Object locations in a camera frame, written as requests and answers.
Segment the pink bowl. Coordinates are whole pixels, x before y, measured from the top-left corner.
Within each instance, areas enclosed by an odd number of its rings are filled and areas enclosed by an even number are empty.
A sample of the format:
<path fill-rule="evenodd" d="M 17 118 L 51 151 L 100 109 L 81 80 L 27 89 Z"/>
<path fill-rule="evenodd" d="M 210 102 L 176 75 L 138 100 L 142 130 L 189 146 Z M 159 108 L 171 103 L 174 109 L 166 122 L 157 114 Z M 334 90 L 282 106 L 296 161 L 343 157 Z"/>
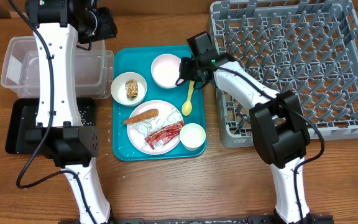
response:
<path fill-rule="evenodd" d="M 179 78 L 180 58 L 173 54 L 162 54 L 156 57 L 151 65 L 154 82 L 161 88 L 176 87 Z"/>

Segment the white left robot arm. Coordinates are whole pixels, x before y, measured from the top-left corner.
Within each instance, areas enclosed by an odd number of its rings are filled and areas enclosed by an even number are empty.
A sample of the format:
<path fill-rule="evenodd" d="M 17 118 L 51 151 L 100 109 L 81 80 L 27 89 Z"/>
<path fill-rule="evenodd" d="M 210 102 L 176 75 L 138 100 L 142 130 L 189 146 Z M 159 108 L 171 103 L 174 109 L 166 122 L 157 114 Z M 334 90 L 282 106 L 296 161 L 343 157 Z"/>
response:
<path fill-rule="evenodd" d="M 33 30 L 39 54 L 39 107 L 32 134 L 39 140 L 34 155 L 51 159 L 69 181 L 80 211 L 79 223 L 112 223 L 112 209 L 96 169 L 99 133 L 83 125 L 75 91 L 78 44 L 117 35 L 112 12 L 96 1 L 27 1 L 23 20 Z"/>

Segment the white bowl with food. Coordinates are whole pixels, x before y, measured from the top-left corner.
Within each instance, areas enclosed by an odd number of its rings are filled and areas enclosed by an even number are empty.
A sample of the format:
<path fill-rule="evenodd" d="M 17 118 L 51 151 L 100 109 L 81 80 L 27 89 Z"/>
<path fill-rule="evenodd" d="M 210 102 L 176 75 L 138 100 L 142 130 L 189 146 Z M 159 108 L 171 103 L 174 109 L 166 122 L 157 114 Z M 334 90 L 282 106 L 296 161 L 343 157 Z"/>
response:
<path fill-rule="evenodd" d="M 111 85 L 113 99 L 124 106 L 137 106 L 144 100 L 146 93 L 147 82 L 135 72 L 118 75 Z"/>

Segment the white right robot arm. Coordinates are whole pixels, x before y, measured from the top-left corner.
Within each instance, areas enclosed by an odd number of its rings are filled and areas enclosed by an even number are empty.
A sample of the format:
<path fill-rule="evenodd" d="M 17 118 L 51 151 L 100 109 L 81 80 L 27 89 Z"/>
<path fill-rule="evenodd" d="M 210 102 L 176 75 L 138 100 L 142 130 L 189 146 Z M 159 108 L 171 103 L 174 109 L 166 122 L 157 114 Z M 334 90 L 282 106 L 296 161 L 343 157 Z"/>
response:
<path fill-rule="evenodd" d="M 177 85 L 183 81 L 211 83 L 249 112 L 255 150 L 272 170 L 277 221 L 306 223 L 310 210 L 301 167 L 310 135 L 296 95 L 261 84 L 233 56 L 219 54 L 207 32 L 190 37 L 187 43 L 192 56 L 181 59 Z"/>

